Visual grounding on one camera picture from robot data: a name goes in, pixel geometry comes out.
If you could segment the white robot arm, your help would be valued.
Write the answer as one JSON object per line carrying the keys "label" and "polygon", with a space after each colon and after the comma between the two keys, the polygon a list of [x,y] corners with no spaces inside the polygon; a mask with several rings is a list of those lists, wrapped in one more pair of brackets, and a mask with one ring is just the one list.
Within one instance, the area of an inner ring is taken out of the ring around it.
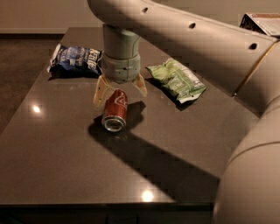
{"label": "white robot arm", "polygon": [[151,0],[87,0],[111,30],[104,34],[104,75],[94,104],[111,81],[139,73],[135,33],[260,114],[227,162],[213,224],[280,224],[280,66],[276,38]]}

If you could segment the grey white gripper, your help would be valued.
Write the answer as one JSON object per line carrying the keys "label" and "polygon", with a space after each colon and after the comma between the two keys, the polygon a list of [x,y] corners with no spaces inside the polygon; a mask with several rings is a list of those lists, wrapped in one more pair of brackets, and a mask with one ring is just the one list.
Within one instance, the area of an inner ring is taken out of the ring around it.
{"label": "grey white gripper", "polygon": [[108,24],[103,25],[104,52],[102,71],[96,84],[93,104],[100,108],[115,92],[111,81],[124,83],[132,81],[143,97],[147,96],[144,77],[140,74],[140,37],[132,31],[120,29]]}

